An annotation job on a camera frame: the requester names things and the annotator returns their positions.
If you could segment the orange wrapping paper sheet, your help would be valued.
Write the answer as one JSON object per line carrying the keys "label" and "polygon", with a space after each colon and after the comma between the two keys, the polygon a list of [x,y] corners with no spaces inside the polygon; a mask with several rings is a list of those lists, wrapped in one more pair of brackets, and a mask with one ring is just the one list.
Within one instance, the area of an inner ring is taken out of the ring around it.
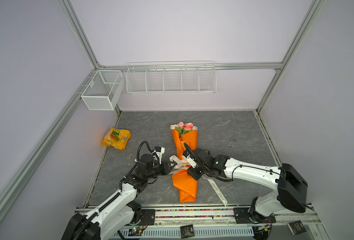
{"label": "orange wrapping paper sheet", "polygon": [[183,159],[183,152],[186,150],[184,143],[195,150],[197,148],[198,130],[192,130],[180,137],[177,130],[171,130],[174,143],[176,146],[176,156],[172,156],[173,160],[178,159],[177,172],[172,175],[173,185],[179,190],[180,202],[195,202],[197,197],[198,181],[188,175],[188,168],[191,166],[188,161]]}

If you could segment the dark pink fake rose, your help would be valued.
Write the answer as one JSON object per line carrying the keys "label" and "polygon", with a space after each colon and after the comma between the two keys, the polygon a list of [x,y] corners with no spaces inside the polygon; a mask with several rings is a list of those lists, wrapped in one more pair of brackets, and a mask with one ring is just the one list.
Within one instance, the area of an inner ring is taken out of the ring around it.
{"label": "dark pink fake rose", "polygon": [[194,124],[193,124],[193,123],[186,123],[186,124],[184,125],[184,129],[185,129],[185,130],[188,130],[188,131],[192,130],[193,127],[194,127]]}

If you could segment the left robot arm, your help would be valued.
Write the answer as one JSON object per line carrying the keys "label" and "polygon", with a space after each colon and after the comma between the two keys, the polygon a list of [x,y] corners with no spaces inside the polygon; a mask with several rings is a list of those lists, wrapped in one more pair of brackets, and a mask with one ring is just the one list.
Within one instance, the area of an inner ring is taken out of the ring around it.
{"label": "left robot arm", "polygon": [[150,179],[170,174],[175,161],[160,161],[157,153],[137,157],[135,166],[122,178],[119,189],[102,204],[82,215],[76,213],[68,222],[63,240],[108,240],[129,223],[140,221],[141,205],[135,198]]}

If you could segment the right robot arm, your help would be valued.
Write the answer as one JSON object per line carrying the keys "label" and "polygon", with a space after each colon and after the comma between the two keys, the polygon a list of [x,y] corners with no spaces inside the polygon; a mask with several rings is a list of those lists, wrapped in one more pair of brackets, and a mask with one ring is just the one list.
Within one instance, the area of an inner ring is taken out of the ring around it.
{"label": "right robot arm", "polygon": [[212,157],[208,151],[200,148],[194,151],[187,148],[183,159],[190,164],[188,174],[196,181],[204,175],[221,182],[241,179],[272,190],[263,197],[253,198],[249,208],[236,208],[234,214],[238,223],[275,223],[276,212],[306,212],[308,184],[292,165],[259,166],[225,155]]}

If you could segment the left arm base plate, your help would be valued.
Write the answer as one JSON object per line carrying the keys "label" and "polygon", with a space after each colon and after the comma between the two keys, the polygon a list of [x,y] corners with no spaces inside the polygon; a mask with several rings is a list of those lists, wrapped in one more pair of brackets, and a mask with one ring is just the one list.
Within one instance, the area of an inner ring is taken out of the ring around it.
{"label": "left arm base plate", "polygon": [[137,210],[129,223],[131,226],[153,226],[156,219],[155,209]]}

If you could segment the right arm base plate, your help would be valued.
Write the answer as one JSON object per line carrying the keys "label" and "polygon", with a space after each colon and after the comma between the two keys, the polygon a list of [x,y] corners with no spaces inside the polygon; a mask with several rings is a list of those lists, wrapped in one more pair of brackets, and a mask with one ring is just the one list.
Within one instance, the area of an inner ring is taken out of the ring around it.
{"label": "right arm base plate", "polygon": [[265,217],[250,208],[234,208],[234,218],[237,224],[274,224],[276,218],[273,214]]}

